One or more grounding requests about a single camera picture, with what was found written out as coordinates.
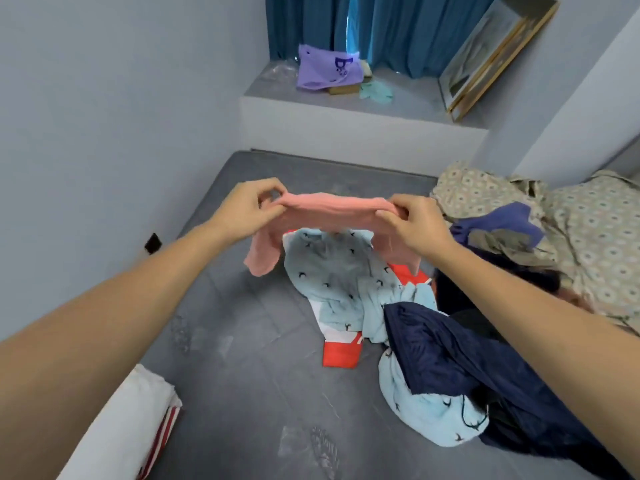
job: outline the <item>left arm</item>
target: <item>left arm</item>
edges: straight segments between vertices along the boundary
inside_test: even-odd
[[[3,478],[58,476],[205,266],[284,212],[260,209],[272,190],[236,185],[208,222],[0,343]]]

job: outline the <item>curtain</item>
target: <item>curtain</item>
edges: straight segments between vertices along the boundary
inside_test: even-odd
[[[493,0],[350,0],[347,51],[375,68],[439,76]]]
[[[265,2],[272,60],[297,57],[300,43],[326,50],[346,50],[349,0]]]

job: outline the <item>gray mattress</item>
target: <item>gray mattress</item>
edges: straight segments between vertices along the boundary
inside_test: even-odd
[[[261,152],[229,158],[189,218],[212,215],[237,183],[276,176],[293,193],[359,197],[427,195],[435,178]],[[325,430],[348,479],[594,478],[570,461],[518,455],[479,439],[430,443],[389,409],[378,386],[380,345],[364,343],[356,369],[322,366],[323,336],[282,265],[253,277],[249,241],[198,277],[142,363],[175,385],[184,403],[154,467],[158,479],[324,480],[310,430]]]

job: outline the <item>purple bag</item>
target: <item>purple bag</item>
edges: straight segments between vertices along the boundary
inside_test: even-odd
[[[299,88],[316,90],[359,84],[364,80],[359,52],[347,54],[300,44],[298,55]]]

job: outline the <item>left hand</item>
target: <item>left hand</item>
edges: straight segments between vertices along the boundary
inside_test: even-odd
[[[260,208],[271,200],[274,190],[280,194],[287,192],[277,178],[236,184],[205,225],[218,233],[227,246],[255,234],[286,210],[282,205]]]

